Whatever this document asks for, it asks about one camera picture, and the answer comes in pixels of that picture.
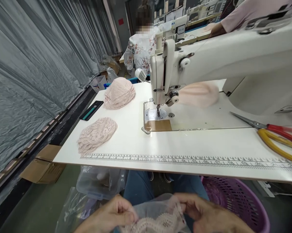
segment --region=smartphone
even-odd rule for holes
[[[84,113],[79,117],[80,120],[88,121],[94,113],[103,105],[104,101],[95,101]]]

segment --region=jeans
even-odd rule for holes
[[[199,176],[179,174],[167,175],[171,180],[174,180],[172,182],[173,193],[195,193],[198,196],[209,200]],[[155,197],[153,195],[148,173],[130,170],[123,197],[131,202],[133,206],[154,199]],[[193,232],[193,219],[188,215],[185,215],[185,219],[189,229]]]

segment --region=scissors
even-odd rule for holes
[[[247,124],[249,124],[250,126],[256,128],[258,131],[258,135],[260,136],[260,138],[263,140],[263,142],[269,147],[271,148],[273,151],[275,151],[277,154],[283,156],[286,159],[289,159],[292,161],[292,155],[288,154],[287,152],[281,150],[280,148],[278,148],[270,139],[273,139],[277,142],[280,142],[284,145],[287,145],[289,147],[292,147],[292,135],[287,133],[287,132],[291,132],[292,133],[292,128],[288,128],[288,127],[283,127],[283,126],[277,126],[277,125],[271,125],[271,124],[261,124],[257,121],[252,121],[250,119],[247,119],[243,116],[240,116],[236,113],[230,112],[232,115],[236,116],[237,118],[241,119],[242,121],[246,122]],[[284,138],[281,138],[279,136],[276,136],[275,134],[270,133],[269,131],[272,131],[274,133],[277,133]]]

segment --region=gray curtain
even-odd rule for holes
[[[115,53],[101,0],[0,0],[0,171]]]

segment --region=measuring tape on table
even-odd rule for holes
[[[248,157],[209,157],[148,154],[109,154],[91,153],[81,157],[83,160],[119,161],[137,163],[173,164],[203,167],[248,168],[259,170],[292,171],[292,162],[282,159],[248,158]]]

